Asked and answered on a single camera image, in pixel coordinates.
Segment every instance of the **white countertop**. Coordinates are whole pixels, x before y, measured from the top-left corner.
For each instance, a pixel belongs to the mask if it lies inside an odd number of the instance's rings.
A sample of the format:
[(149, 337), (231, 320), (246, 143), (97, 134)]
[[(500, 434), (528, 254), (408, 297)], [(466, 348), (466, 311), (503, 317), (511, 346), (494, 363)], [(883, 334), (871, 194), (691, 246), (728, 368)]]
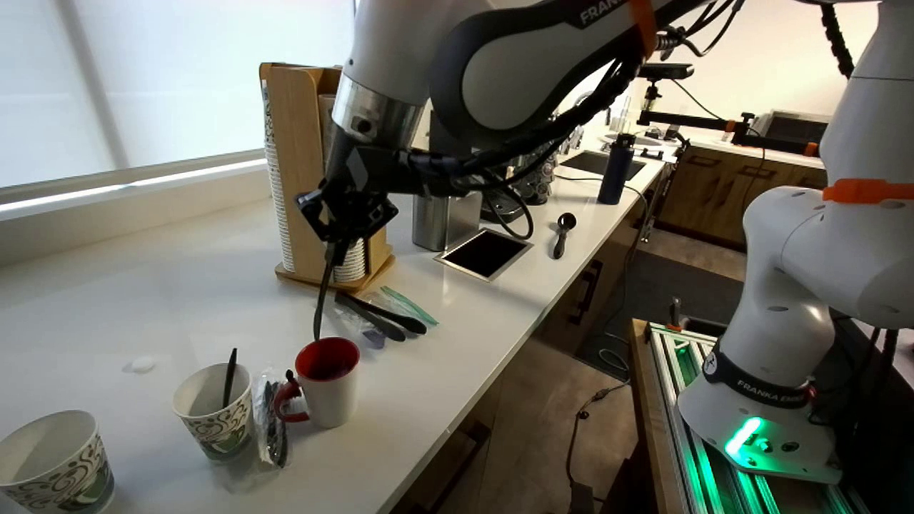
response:
[[(231, 480), (171, 414), (177, 383), (231, 348), (260, 374), (288, 366), (311, 340), (314, 288), (274, 277), (271, 203), (6, 266), (0, 437), (57, 408), (91, 411), (117, 480), (111, 511), (386, 511), (660, 168), (646, 166), (620, 206), (594, 203), (594, 174), (560, 168), (580, 180), (554, 183), (551, 203), (534, 208), (531, 248), (491, 283), (414, 248), (403, 208), (388, 231), (397, 260), (371, 288), (408, 294), (440, 326), (363, 348), (354, 417), (334, 431), (294, 428), (277, 474)], [(566, 257), (551, 260), (548, 223), (563, 211), (580, 223)], [(334, 317), (328, 308), (326, 334), (343, 331)]]

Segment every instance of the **cardboard box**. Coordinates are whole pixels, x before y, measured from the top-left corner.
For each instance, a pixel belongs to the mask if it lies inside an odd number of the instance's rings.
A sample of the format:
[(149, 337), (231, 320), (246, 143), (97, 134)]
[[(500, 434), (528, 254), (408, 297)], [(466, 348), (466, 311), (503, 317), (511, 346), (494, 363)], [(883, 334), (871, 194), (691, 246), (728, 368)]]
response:
[[(277, 274), (300, 283), (320, 283), (326, 266), (326, 246), (297, 211), (294, 197), (323, 180), (337, 83), (340, 69), (260, 66), (266, 154), (283, 240)], [(331, 286), (363, 288), (388, 260), (386, 231), (377, 231), (348, 251)]]

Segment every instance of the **floor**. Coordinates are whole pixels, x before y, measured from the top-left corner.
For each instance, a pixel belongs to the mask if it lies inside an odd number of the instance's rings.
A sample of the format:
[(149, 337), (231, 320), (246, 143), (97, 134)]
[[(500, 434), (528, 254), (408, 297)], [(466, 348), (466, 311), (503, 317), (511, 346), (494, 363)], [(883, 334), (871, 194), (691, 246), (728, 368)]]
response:
[[(643, 251), (743, 280), (745, 257), (668, 231), (654, 231)], [(531, 340), (483, 400), (491, 417), (488, 443), (451, 488), (443, 514), (566, 514), (571, 485), (566, 454), (574, 414), (597, 388), (617, 388), (608, 374)], [(611, 488), (623, 460), (634, 451), (634, 405), (623, 386), (588, 408), (580, 423), (571, 474), (594, 491), (591, 508)]]

